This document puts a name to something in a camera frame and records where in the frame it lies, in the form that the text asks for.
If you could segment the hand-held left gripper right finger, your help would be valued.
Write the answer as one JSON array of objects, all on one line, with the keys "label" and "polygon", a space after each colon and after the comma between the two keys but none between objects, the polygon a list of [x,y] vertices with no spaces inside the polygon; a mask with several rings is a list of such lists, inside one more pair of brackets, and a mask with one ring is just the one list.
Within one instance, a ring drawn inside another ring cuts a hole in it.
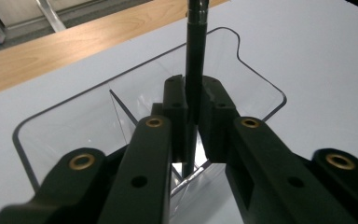
[{"label": "hand-held left gripper right finger", "polygon": [[242,117],[220,81],[202,79],[199,131],[223,163],[245,224],[357,224],[262,120]]}]

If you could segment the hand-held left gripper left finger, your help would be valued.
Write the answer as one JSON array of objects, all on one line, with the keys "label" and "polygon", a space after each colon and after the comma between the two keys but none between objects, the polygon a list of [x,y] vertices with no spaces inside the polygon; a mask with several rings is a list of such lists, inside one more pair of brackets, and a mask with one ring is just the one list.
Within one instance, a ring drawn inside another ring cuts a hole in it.
[{"label": "hand-held left gripper left finger", "polygon": [[163,102],[138,121],[97,224],[168,224],[172,164],[186,159],[186,122],[184,78],[173,76]]}]

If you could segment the clear acrylic organizer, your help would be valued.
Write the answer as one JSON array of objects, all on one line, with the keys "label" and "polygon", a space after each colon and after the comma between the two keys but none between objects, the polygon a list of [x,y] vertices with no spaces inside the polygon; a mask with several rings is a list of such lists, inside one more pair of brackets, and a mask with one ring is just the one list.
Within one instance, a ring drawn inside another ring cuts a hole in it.
[{"label": "clear acrylic organizer", "polygon": [[[287,99],[241,59],[240,43],[232,29],[210,31],[204,73],[222,83],[240,115],[266,121]],[[13,143],[33,188],[75,149],[97,148],[110,155],[126,146],[136,121],[161,102],[165,80],[185,70],[186,45],[179,45],[20,123]],[[224,164],[209,162],[202,144],[196,145],[193,174],[181,174],[180,165],[174,165],[169,224],[243,224]]]}]

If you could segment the black pen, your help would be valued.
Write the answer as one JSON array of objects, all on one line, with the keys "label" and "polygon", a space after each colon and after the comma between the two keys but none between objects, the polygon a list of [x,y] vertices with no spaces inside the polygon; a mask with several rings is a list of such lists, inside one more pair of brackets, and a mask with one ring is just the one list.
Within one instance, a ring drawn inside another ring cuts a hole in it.
[{"label": "black pen", "polygon": [[186,34],[186,102],[188,105],[184,177],[194,171],[197,122],[200,113],[203,66],[206,48],[209,0],[188,0]]}]

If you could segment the wooden table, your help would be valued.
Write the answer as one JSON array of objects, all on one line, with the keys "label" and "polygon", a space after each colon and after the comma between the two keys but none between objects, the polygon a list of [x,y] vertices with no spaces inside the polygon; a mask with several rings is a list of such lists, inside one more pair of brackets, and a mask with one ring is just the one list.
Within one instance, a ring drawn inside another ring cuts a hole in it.
[{"label": "wooden table", "polygon": [[152,0],[0,50],[0,91],[183,19],[187,0]]}]

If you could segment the metal floor rail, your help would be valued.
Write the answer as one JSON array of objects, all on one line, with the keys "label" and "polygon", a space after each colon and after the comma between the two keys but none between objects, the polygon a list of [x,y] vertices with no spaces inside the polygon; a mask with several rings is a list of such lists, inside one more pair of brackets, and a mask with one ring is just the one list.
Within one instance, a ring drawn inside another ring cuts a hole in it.
[{"label": "metal floor rail", "polygon": [[52,8],[48,0],[35,0],[35,1],[40,11],[45,16],[49,25],[52,27],[55,33],[64,31],[66,29],[65,25],[61,21],[56,11]]}]

